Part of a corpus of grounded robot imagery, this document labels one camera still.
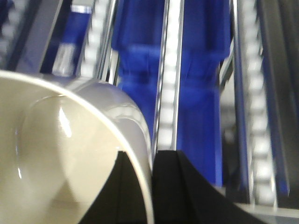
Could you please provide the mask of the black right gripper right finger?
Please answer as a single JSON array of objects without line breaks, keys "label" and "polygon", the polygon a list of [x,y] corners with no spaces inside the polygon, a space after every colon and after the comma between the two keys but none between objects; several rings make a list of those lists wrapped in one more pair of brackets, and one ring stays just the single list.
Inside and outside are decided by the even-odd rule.
[{"label": "black right gripper right finger", "polygon": [[158,151],[152,192],[157,224],[262,223],[218,192],[182,151]]}]

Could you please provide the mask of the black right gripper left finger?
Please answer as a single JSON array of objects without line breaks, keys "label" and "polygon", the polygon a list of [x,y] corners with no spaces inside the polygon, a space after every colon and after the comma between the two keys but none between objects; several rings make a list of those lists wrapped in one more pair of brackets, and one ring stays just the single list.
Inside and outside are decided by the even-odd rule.
[{"label": "black right gripper left finger", "polygon": [[80,223],[147,223],[140,184],[125,152],[118,152],[110,176]]}]

